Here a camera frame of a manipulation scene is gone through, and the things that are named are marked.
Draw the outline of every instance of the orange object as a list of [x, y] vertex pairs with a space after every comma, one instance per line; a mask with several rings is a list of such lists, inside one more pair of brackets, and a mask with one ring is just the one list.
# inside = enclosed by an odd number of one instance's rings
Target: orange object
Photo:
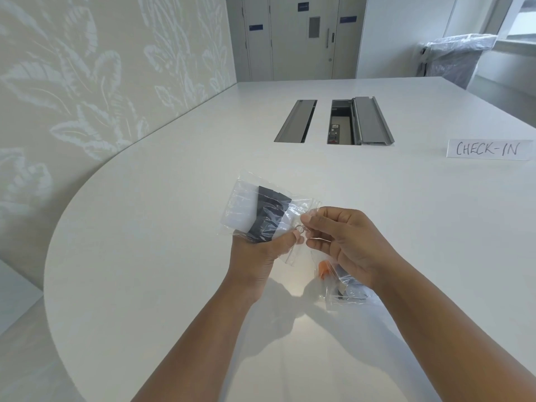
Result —
[[329, 261], [324, 260], [318, 264], [318, 276], [320, 279], [324, 279], [326, 275], [330, 274], [330, 264]]

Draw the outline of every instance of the forearm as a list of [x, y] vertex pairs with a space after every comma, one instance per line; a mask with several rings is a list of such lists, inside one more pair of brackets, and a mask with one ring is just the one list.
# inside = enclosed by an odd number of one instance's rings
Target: forearm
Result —
[[224, 281], [133, 402], [216, 401], [251, 304], [244, 288]]
[[536, 400], [534, 376], [411, 265], [375, 290], [444, 402]]

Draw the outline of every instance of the right hand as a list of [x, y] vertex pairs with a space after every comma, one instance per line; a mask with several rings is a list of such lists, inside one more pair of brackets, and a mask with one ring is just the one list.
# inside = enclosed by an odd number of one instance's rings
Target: right hand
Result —
[[321, 207], [301, 216], [307, 246], [337, 260], [346, 272], [374, 290], [382, 274], [404, 259], [361, 211]]

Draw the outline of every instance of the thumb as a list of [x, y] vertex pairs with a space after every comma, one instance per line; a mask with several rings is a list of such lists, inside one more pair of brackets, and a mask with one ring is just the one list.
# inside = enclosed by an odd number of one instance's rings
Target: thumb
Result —
[[280, 237], [277, 237], [275, 240], [270, 241], [268, 245], [270, 246], [270, 253], [274, 258], [277, 258], [281, 254], [288, 252], [294, 244], [298, 241], [300, 234], [298, 230], [292, 230]]
[[307, 213], [301, 216], [301, 221], [306, 227], [327, 233], [335, 239], [341, 236], [344, 225], [343, 223], [339, 223], [338, 221], [334, 221], [324, 216], [311, 216]]

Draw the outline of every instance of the hand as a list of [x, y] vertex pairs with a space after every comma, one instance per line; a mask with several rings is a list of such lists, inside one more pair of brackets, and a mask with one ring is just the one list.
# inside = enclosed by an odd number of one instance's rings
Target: hand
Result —
[[346, 272], [374, 290], [381, 274], [404, 259], [359, 210], [321, 207], [301, 216], [307, 246], [332, 256]]
[[229, 270], [223, 284], [231, 285], [235, 290], [244, 290], [256, 302], [263, 293], [275, 259], [290, 251], [294, 244], [303, 244], [303, 241], [297, 230], [258, 244], [234, 235]]

